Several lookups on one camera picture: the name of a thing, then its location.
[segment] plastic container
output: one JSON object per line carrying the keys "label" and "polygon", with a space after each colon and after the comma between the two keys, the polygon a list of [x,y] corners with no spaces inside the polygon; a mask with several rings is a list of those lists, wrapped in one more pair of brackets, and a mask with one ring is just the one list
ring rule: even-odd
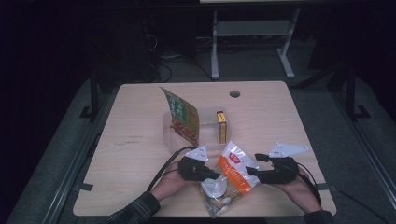
{"label": "plastic container", "polygon": [[[197,111],[200,121],[199,146],[206,145],[206,150],[208,151],[222,151],[231,139],[230,118],[226,109],[222,106],[216,106],[197,108]],[[218,111],[223,111],[227,119],[227,140],[224,144],[219,143]],[[170,129],[171,119],[169,111],[163,114],[163,141],[171,153],[174,153],[183,147],[190,146],[191,143]]]}

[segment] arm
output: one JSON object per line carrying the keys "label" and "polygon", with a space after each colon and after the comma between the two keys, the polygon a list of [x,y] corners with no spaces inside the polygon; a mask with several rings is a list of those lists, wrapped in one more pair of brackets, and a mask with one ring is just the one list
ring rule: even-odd
{"label": "arm", "polygon": [[170,164],[166,172],[151,192],[144,192],[122,210],[111,215],[104,224],[147,223],[160,210],[160,201],[174,195],[186,186],[197,183],[195,181],[186,181],[181,177],[177,171],[177,162]]}
{"label": "arm", "polygon": [[[309,177],[304,170],[300,170],[300,174]],[[304,220],[306,224],[333,223],[332,214],[322,209],[318,200],[311,192],[311,189],[299,176],[288,184],[274,184],[271,186],[283,190],[289,196],[291,201],[304,211]]]}

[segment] wooden table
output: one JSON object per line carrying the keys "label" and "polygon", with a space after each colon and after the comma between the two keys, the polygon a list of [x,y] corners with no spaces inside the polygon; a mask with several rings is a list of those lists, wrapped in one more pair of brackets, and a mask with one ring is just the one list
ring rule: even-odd
{"label": "wooden table", "polygon": [[[304,126],[281,81],[195,82],[128,84],[120,87],[110,111],[74,213],[77,216],[108,216],[147,189],[172,153],[163,142],[163,114],[169,110],[160,87],[196,107],[224,106],[230,121],[231,140],[253,160],[255,153],[269,153],[276,142],[309,146]],[[230,91],[239,91],[233,98]],[[210,152],[211,168],[221,152]],[[313,150],[294,156],[318,183],[325,183]],[[258,161],[263,169],[269,163]],[[322,190],[322,206],[335,214],[328,190]],[[156,217],[209,217],[198,187],[183,189],[161,202]],[[300,216],[303,212],[280,190],[258,185],[223,215],[224,217]]]}

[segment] hand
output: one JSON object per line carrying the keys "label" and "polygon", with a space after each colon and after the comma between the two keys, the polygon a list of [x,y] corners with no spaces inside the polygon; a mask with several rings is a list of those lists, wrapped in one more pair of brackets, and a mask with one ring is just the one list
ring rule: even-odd
{"label": "hand", "polygon": [[[300,169],[300,174],[309,178],[308,174],[304,170]],[[315,198],[311,189],[299,176],[288,184],[274,184],[271,186],[283,190],[289,196],[291,201],[299,206],[299,208],[306,214],[322,210],[322,207]]]}
{"label": "hand", "polygon": [[177,170],[178,163],[173,162],[166,169],[163,177],[160,182],[151,190],[151,194],[157,198],[158,202],[163,199],[174,195],[179,192],[186,186],[194,185],[199,182],[196,181],[187,181],[181,177],[180,173]]}

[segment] clear plastic bag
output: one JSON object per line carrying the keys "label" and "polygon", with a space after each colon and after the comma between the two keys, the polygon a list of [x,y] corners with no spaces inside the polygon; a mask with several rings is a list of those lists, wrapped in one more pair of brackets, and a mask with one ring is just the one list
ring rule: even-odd
{"label": "clear plastic bag", "polygon": [[260,180],[249,175],[246,166],[259,166],[236,144],[230,142],[221,153],[215,172],[221,174],[216,179],[206,179],[200,185],[205,206],[211,217],[221,216],[243,195],[253,189]]}

